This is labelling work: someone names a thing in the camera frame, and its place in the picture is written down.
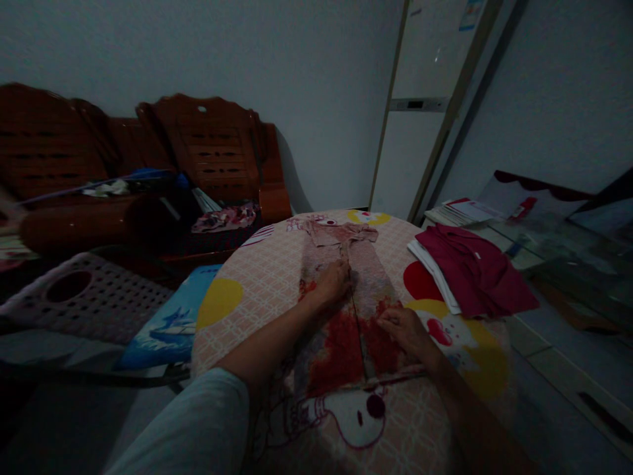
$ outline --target clothes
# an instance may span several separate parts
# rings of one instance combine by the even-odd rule
[[[442,270],[464,317],[502,317],[539,307],[521,274],[490,241],[439,223],[415,238]]]
[[[378,232],[366,224],[323,226],[304,223],[299,299],[317,285],[319,273],[338,259],[351,267],[351,295],[330,309],[306,332],[295,360],[295,398],[320,396],[341,387],[397,372],[402,349],[376,323],[387,308],[402,306],[372,242]]]
[[[248,428],[246,385],[211,369],[158,414],[108,475],[239,473]]]
[[[455,295],[453,295],[450,291],[442,270],[437,265],[437,262],[435,262],[431,254],[429,254],[429,252],[415,240],[407,244],[407,249],[409,249],[411,253],[424,265],[427,271],[429,271],[429,274],[433,277],[440,294],[442,294],[442,298],[444,299],[448,310],[450,310],[453,315],[459,315],[462,312],[460,304],[457,303]]]
[[[259,211],[259,205],[249,201],[241,206],[227,206],[222,211],[204,213],[196,224],[191,226],[192,233],[210,233],[246,228],[253,224]]]

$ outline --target pile of clothes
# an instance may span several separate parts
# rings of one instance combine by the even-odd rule
[[[429,226],[407,247],[433,276],[455,315],[506,317],[539,307],[508,257],[463,228]]]
[[[246,228],[255,221],[259,205],[249,201],[241,206],[227,206],[220,211],[204,213],[196,224],[191,226],[192,233],[212,233]]]

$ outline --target blue fabric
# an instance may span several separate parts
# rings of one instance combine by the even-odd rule
[[[195,269],[136,334],[114,369],[141,369],[189,361],[198,308],[221,267]]]
[[[244,382],[222,368],[196,379],[114,464],[118,474],[237,474],[249,428]]]

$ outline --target red object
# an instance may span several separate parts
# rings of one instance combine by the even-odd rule
[[[530,210],[534,207],[534,204],[536,204],[537,199],[538,198],[535,197],[526,198],[526,200],[521,203],[516,210],[514,210],[512,216],[508,219],[512,221],[520,221],[525,218]]]
[[[539,307],[521,274],[490,241],[440,223],[415,238],[442,270],[464,317],[504,317]]]
[[[446,206],[450,206],[450,205],[456,205],[458,203],[465,203],[466,201],[470,201],[470,198],[460,198],[458,200],[455,201],[451,201],[450,203],[447,203]]]
[[[429,327],[429,335],[435,338],[439,344],[444,346],[451,346],[453,344],[453,339],[446,333],[444,324],[441,321],[438,319],[429,319],[427,326]]]
[[[416,261],[407,266],[402,276],[404,286],[411,297],[416,300],[433,299],[444,301],[440,290],[437,288],[433,276],[427,271],[420,261]]]

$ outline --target red shirt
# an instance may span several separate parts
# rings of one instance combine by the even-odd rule
[[[439,223],[415,238],[442,270],[464,317],[504,317],[539,307],[508,257],[487,239]]]

